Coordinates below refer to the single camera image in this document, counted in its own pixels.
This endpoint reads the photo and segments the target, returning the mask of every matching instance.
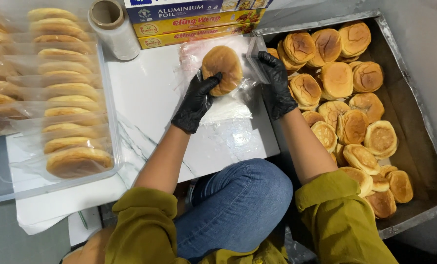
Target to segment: blue box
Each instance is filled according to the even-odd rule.
[[[267,8],[273,0],[124,0],[132,24]]]

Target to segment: person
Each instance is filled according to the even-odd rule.
[[[352,180],[318,141],[287,87],[283,63],[258,54],[271,81],[263,99],[279,120],[298,180],[295,203],[311,231],[322,264],[397,263],[378,235],[370,206]],[[209,109],[209,91],[221,73],[191,81],[178,112],[133,188],[113,206],[115,228],[104,229],[64,264],[286,264],[286,253],[271,232],[292,200],[292,183],[275,165],[251,159],[199,180],[192,209],[174,219],[173,192],[181,161]]]

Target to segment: black nitrile glove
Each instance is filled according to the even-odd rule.
[[[222,80],[222,73],[202,81],[202,74],[196,74],[189,83],[183,102],[171,120],[175,126],[194,134],[199,127],[201,118],[212,106],[212,96],[209,92]]]
[[[262,85],[262,97],[271,112],[271,118],[277,120],[297,108],[298,104],[287,87],[288,77],[284,63],[265,51],[259,51],[257,57],[271,82],[270,85]]]

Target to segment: knee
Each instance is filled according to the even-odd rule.
[[[276,165],[264,159],[250,159],[240,162],[247,169],[247,177],[253,191],[262,197],[264,203],[272,203],[287,209],[292,200],[293,186],[287,175]]]

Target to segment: yellow box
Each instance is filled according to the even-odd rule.
[[[251,30],[257,27],[257,23],[246,23],[238,25],[229,25],[201,30],[192,30],[179,33],[170,33],[153,37],[139,38],[142,49],[161,47],[166,45],[174,45],[190,40],[215,38],[232,34],[250,33]]]
[[[134,24],[138,37],[148,37],[210,27],[259,22],[266,9],[241,10],[207,15],[196,15]]]

